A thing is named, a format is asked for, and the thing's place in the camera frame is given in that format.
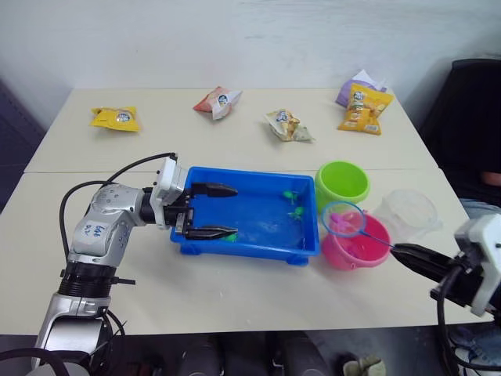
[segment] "robotic arm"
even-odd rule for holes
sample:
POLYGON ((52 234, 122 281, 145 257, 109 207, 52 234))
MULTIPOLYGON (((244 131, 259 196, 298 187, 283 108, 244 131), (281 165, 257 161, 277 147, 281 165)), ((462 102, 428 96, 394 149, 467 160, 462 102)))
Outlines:
MULTIPOLYGON (((85 369, 90 367, 96 350, 110 340, 106 314, 111 286, 135 284, 115 276, 132 228, 149 223, 156 223, 162 230, 174 226, 176 233, 201 240, 237 231, 224 226, 193 227, 194 208, 189 206, 196 194, 229 197, 236 195, 236 190, 218 183, 193 183, 185 190, 185 181, 186 173, 175 158, 169 157, 157 172, 153 189, 111 183, 94 194, 75 228, 67 267, 51 298, 35 347, 56 352, 63 361, 72 363, 74 374, 88 374, 85 369)), ((34 358, 32 365, 31 376, 52 374, 49 365, 39 367, 39 359, 34 358)))

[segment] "white table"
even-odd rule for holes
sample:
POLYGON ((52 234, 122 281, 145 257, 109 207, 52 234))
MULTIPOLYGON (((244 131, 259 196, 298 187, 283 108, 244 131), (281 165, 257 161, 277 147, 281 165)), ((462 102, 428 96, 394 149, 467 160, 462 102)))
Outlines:
MULTIPOLYGON (((458 247, 454 231, 467 219, 442 172, 367 171, 363 208, 374 209, 395 187, 414 188, 436 205, 444 228, 420 241, 446 255, 458 247)), ((73 185, 103 173, 25 174, 0 215, 0 333, 36 334, 64 268, 58 210, 73 185)), ((152 173, 128 173, 121 182, 148 186, 152 173)), ((95 187, 76 193, 67 207, 69 237, 95 187)), ((373 269, 341 272, 322 257, 307 267, 221 255, 185 256, 155 226, 135 229, 117 271, 136 286, 112 288, 111 309, 129 334, 395 327, 436 324, 429 290, 436 283, 392 256, 373 269)), ((446 306, 449 323, 480 320, 468 309, 446 306)))
MULTIPOLYGON (((345 109, 336 89, 247 89, 234 111, 213 122, 192 109, 209 89, 75 89, 26 172, 114 172, 142 157, 176 151, 182 166, 256 171, 316 170, 332 160, 362 168, 436 168, 402 106, 382 113, 382 136, 338 131, 345 109), (89 126, 92 107, 136 106, 139 133, 89 126), (263 114, 285 107, 308 126, 314 143, 283 143, 263 114)), ((156 171, 149 163, 140 171, 156 171)))

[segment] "pink plastic bucket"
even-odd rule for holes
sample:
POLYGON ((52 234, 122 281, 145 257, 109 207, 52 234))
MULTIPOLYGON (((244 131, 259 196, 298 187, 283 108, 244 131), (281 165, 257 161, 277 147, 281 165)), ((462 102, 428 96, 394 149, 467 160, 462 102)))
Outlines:
MULTIPOLYGON (((373 216, 366 214, 366 232, 391 243, 386 228, 373 216)), ((368 236, 338 237, 328 233, 322 240, 322 252, 331 266, 341 270, 372 268, 387 259, 390 247, 368 236)))

